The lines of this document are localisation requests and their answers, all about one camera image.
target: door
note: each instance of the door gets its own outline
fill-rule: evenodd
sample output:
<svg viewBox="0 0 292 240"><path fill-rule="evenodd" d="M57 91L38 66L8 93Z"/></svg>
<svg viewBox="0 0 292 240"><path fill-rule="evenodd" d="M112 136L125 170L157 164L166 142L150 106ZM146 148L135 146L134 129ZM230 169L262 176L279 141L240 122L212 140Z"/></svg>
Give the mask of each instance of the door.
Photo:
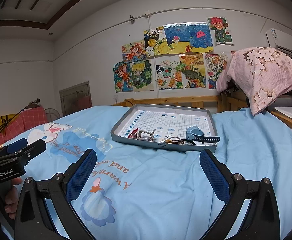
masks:
<svg viewBox="0 0 292 240"><path fill-rule="evenodd" d="M59 91L63 116L92 107L89 82Z"/></svg>

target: finger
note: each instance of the finger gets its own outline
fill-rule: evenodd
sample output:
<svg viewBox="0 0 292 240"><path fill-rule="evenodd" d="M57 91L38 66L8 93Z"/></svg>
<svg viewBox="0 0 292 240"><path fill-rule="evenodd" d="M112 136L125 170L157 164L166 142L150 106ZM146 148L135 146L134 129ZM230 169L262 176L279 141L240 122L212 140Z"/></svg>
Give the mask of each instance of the finger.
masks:
<svg viewBox="0 0 292 240"><path fill-rule="evenodd" d="M11 180L11 185L19 185L19 184L22 184L22 182L23 182L23 179L21 177L14 178Z"/></svg>
<svg viewBox="0 0 292 240"><path fill-rule="evenodd" d="M9 214L9 217L10 217L11 219L15 219L15 218L16 218L16 213Z"/></svg>
<svg viewBox="0 0 292 240"><path fill-rule="evenodd" d="M6 205L6 206L5 206L5 211L6 211L8 214L16 213L16 211L17 211L17 206L18 206L18 202L12 203L11 205Z"/></svg>
<svg viewBox="0 0 292 240"><path fill-rule="evenodd" d="M13 186L7 193L5 197L6 204L12 204L18 201L18 190L15 186Z"/></svg>

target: wooden bed frame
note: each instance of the wooden bed frame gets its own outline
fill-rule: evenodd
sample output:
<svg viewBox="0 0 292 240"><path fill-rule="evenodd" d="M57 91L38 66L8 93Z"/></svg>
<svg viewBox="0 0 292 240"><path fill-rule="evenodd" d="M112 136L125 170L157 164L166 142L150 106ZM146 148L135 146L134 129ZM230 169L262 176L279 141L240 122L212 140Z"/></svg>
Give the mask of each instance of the wooden bed frame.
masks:
<svg viewBox="0 0 292 240"><path fill-rule="evenodd" d="M175 97L175 98L151 98L151 99L138 99L133 98L125 99L123 102L114 104L113 106L126 106L132 107L136 104L155 104L155 105L175 105L190 103L192 107L204 108L204 103L216 102L217 112L224 111L238 111L243 107L247 107L246 101L242 101L233 97L228 97L225 94L220 96L199 96L199 97Z"/></svg>
<svg viewBox="0 0 292 240"><path fill-rule="evenodd" d="M238 111L243 107L247 107L245 97L242 92L234 93L231 96L221 94L220 96L199 96L199 97L175 97L175 98L152 98L152 99L138 99L133 98L125 99L123 102L114 104L113 106L126 106L132 107L135 104L155 104L155 105L175 105L180 106L181 104L189 103L190 106L195 108L204 108L204 103L216 102L217 113L224 111ZM288 116L276 111L269 111L271 114L276 116L288 127L292 129L292 119Z"/></svg>

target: wooden bed rail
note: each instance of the wooden bed rail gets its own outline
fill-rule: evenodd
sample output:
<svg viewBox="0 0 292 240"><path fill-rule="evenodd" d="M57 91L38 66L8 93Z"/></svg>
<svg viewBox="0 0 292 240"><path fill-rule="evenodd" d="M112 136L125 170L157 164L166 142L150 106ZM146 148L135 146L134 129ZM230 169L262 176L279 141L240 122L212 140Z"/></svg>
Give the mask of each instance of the wooden bed rail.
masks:
<svg viewBox="0 0 292 240"><path fill-rule="evenodd" d="M222 111L238 111L243 107L247 107L247 103L236 98L228 97L225 94L221 95L222 98Z"/></svg>
<svg viewBox="0 0 292 240"><path fill-rule="evenodd" d="M199 96L199 97L175 97L175 98L151 98L151 99L133 99L128 98L123 102L114 104L113 106L126 106L132 107L135 104L155 104L155 105L166 105L173 104L179 106L181 103L191 103L192 107L204 108L205 102L216 102L217 112L222 112L222 98L221 96Z"/></svg>

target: cartoon print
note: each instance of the cartoon print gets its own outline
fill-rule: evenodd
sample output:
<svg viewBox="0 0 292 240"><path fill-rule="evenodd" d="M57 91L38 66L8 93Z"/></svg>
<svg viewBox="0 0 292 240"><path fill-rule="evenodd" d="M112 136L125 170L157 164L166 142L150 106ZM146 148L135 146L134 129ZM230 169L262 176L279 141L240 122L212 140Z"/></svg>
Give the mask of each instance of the cartoon print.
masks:
<svg viewBox="0 0 292 240"><path fill-rule="evenodd" d="M116 214L112 201L105 197L105 191L100 187L101 178L94 180L92 189L83 197L80 210L85 220L91 220L95 225L102 227L106 223L114 223Z"/></svg>
<svg viewBox="0 0 292 240"><path fill-rule="evenodd" d="M190 34L190 50L192 52L206 53L212 51L213 42L209 26L205 22L186 23Z"/></svg>
<svg viewBox="0 0 292 240"><path fill-rule="evenodd" d="M144 41L147 57L168 53L167 38L163 26L155 30L144 31Z"/></svg>
<svg viewBox="0 0 292 240"><path fill-rule="evenodd" d="M97 134L92 134L91 136L86 136L84 138L79 138L78 135L72 131L67 131L63 133L62 140L53 140L50 145L50 152L55 155L63 155L70 163L75 163L82 156L82 154L87 149L93 149L96 152L97 159L102 160L105 157L105 147L109 146L98 142L94 137L99 137Z"/></svg>
<svg viewBox="0 0 292 240"><path fill-rule="evenodd" d="M43 128L44 128L44 131L36 128L36 129L33 129L29 133L28 138L27 138L28 145L39 140L39 139L42 139L46 143L48 143L48 142L56 139L58 136L58 133L60 131L70 129L70 128L72 128L72 126L66 125L66 124L49 122L49 123L45 123L43 125Z"/></svg>
<svg viewBox="0 0 292 240"><path fill-rule="evenodd" d="M156 65L156 74L159 90L183 88L179 56L161 61Z"/></svg>
<svg viewBox="0 0 292 240"><path fill-rule="evenodd" d="M227 55L205 54L205 59L207 64L209 89L216 89L216 81L227 65Z"/></svg>
<svg viewBox="0 0 292 240"><path fill-rule="evenodd" d="M206 70L202 53L179 55L181 71L187 85L185 88L205 88Z"/></svg>
<svg viewBox="0 0 292 240"><path fill-rule="evenodd" d="M186 53L187 46L190 46L189 32L186 28L186 25L182 23L164 25L164 30L169 47L168 53Z"/></svg>
<svg viewBox="0 0 292 240"><path fill-rule="evenodd" d="M149 60L131 63L133 91L153 90L151 64Z"/></svg>
<svg viewBox="0 0 292 240"><path fill-rule="evenodd" d="M125 63L134 62L146 58L144 40L123 45L123 61Z"/></svg>
<svg viewBox="0 0 292 240"><path fill-rule="evenodd" d="M113 70L116 93L133 91L130 65L122 61L117 63Z"/></svg>
<svg viewBox="0 0 292 240"><path fill-rule="evenodd" d="M234 44L225 17L208 18L209 27L215 31L215 42L217 44Z"/></svg>

